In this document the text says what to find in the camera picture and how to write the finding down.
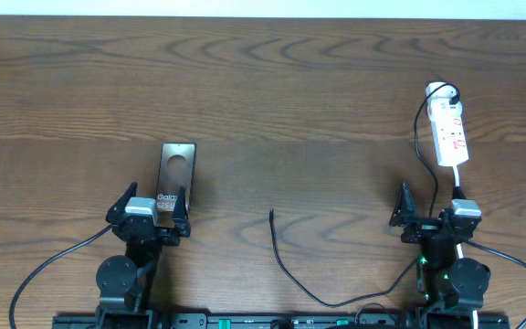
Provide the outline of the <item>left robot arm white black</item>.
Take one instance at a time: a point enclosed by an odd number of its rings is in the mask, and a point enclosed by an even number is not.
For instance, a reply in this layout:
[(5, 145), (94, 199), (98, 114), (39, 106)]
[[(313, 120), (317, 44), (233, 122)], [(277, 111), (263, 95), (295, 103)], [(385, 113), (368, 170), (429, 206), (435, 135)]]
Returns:
[(169, 319), (150, 308), (153, 279), (163, 248), (177, 247), (191, 233), (180, 186), (170, 228), (158, 225), (157, 201), (137, 197), (135, 182), (109, 208), (106, 221), (111, 232), (126, 244), (125, 253), (103, 261), (96, 273), (100, 289), (96, 328), (164, 328)]

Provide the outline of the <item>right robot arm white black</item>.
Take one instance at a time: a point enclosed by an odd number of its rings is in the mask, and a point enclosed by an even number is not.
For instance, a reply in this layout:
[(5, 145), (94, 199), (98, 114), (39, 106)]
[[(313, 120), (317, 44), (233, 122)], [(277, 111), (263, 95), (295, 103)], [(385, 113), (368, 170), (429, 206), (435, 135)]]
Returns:
[(451, 206), (435, 218), (416, 214), (409, 187), (402, 183), (389, 220), (404, 229), (401, 241), (420, 246), (418, 290), (426, 304), (416, 309), (419, 328), (477, 328), (478, 310), (489, 287), (489, 267), (466, 258), (460, 245), (473, 237), (481, 222), (478, 204), (466, 199), (460, 188), (453, 191)]

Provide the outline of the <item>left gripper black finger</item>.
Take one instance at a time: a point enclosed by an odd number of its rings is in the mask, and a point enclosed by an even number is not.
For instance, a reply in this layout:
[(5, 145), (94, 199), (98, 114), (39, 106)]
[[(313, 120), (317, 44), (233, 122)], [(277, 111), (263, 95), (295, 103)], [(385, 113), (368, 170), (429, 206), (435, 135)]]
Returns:
[(120, 224), (126, 217), (125, 208), (132, 197), (136, 196), (138, 184), (132, 182), (122, 196), (109, 208), (106, 221), (109, 224)]
[(188, 220), (185, 195), (186, 189), (184, 186), (181, 186), (175, 200), (172, 220), (174, 227), (179, 231), (180, 235), (182, 237), (189, 237), (191, 234), (191, 226)]

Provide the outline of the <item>Galaxy smartphone with reflective screen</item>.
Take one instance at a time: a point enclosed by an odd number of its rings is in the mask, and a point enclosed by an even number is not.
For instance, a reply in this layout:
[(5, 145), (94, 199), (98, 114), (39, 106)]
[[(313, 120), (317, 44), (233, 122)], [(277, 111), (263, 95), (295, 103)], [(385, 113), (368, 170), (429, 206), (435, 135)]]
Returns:
[(180, 188), (184, 188), (186, 214), (190, 212), (195, 178), (195, 143), (164, 143), (156, 187), (157, 225), (165, 227), (173, 221)]

